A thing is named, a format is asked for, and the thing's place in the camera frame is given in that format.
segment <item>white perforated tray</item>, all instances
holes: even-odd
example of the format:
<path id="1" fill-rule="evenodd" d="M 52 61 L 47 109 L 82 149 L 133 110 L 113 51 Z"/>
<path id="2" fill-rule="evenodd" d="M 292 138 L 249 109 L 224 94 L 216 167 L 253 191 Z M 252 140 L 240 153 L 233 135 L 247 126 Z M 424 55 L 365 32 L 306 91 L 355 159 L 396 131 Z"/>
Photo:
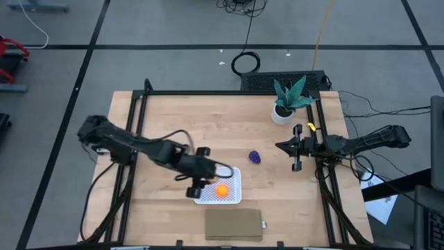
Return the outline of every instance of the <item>white perforated tray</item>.
<path id="1" fill-rule="evenodd" d="M 238 204 L 242 200 L 242 182 L 241 171 L 233 167 L 234 174 L 231 178 L 220 178 L 216 183 L 206 185 L 202 189 L 199 199 L 194 199 L 197 204 Z M 227 167 L 217 167 L 216 173 L 220 176 L 229 176 L 230 169 Z M 217 186 L 225 184 L 228 186 L 227 197 L 218 197 L 216 194 Z"/>

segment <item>purple grape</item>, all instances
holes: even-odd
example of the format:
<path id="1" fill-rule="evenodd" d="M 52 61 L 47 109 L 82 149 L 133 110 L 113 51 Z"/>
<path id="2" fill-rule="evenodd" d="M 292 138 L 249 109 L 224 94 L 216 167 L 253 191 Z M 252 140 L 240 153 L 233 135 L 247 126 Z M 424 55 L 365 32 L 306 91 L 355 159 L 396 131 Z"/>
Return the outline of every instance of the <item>purple grape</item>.
<path id="1" fill-rule="evenodd" d="M 255 164 L 261 163 L 261 157 L 259 156 L 259 153 L 256 150 L 251 151 L 250 154 L 248 155 L 248 158 Z"/>

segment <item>black box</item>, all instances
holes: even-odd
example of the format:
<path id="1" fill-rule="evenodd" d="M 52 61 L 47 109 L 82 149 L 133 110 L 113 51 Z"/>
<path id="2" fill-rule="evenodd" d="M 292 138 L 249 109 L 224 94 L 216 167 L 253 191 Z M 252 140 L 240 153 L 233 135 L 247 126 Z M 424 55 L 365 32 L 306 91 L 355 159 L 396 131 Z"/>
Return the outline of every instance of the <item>black box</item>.
<path id="1" fill-rule="evenodd" d="M 274 79 L 291 88 L 299 79 L 307 76 L 302 94 L 308 90 L 330 91 L 330 83 L 323 70 L 301 72 L 260 72 L 242 74 L 241 90 L 243 91 L 275 91 Z"/>

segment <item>white paper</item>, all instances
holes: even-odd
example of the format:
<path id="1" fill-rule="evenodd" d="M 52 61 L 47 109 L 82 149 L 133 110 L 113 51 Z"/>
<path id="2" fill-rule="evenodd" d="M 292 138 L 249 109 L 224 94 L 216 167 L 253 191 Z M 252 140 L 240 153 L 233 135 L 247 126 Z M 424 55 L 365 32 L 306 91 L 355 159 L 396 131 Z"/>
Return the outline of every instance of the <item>white paper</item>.
<path id="1" fill-rule="evenodd" d="M 367 179 L 370 177 L 370 173 L 365 173 L 362 176 L 362 179 Z M 373 176 L 369 181 L 361 181 L 361 190 L 364 188 L 371 187 L 373 185 L 378 185 L 380 183 L 383 183 L 383 181 Z M 387 224 L 387 221 L 389 220 L 391 211 L 393 209 L 393 206 L 395 205 L 395 201 L 398 195 L 392 195 L 390 197 L 386 197 L 383 199 L 378 199 L 374 201 L 367 201 L 366 202 L 366 210 L 367 213 L 371 216 L 373 216 L 375 219 L 379 220 L 384 225 Z"/>

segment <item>gray floor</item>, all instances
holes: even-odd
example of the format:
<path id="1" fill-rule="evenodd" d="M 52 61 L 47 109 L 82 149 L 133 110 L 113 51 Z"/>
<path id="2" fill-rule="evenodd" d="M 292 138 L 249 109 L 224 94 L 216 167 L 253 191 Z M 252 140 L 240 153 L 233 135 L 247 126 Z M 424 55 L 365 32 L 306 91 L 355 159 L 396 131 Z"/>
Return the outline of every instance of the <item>gray floor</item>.
<path id="1" fill-rule="evenodd" d="M 444 44 L 444 17 L 439 0 L 409 0 L 427 41 Z M 50 36 L 50 44 L 88 44 L 103 0 L 68 1 L 68 13 L 31 12 L 30 17 Z M 328 1 L 269 1 L 253 20 L 251 44 L 314 44 Z M 229 15 L 210 0 L 111 0 L 98 44 L 243 44 L 248 18 Z M 0 33 L 24 44 L 41 44 L 38 33 L 19 11 L 0 0 Z M 420 44 L 400 1 L 337 0 L 322 44 Z M 255 50 L 261 72 L 309 70 L 312 50 Z M 238 90 L 240 78 L 230 69 L 239 50 L 96 50 L 57 159 L 44 203 L 28 247 L 73 244 L 94 164 L 80 148 L 76 131 L 87 115 L 108 113 L 116 90 L 142 88 L 148 77 L 156 90 Z M 14 126 L 0 148 L 0 242 L 15 248 L 46 166 L 69 100 L 83 50 L 31 51 L 17 81 L 26 94 L 0 93 L 0 112 Z M 444 67 L 444 51 L 434 51 Z M 249 59 L 239 71 L 251 69 Z M 363 95 L 379 110 L 425 106 L 433 94 L 443 94 L 423 51 L 326 51 L 318 53 L 335 90 Z M 369 113 L 366 102 L 349 94 L 341 97 L 350 115 Z M 360 135 L 388 123 L 403 125 L 412 137 L 407 149 L 380 149 L 407 173 L 429 167 L 429 116 L 354 119 Z M 348 123 L 350 137 L 355 131 Z M 377 172 L 401 176 L 383 159 L 368 154 Z M 379 243 L 394 245 L 379 237 Z"/>

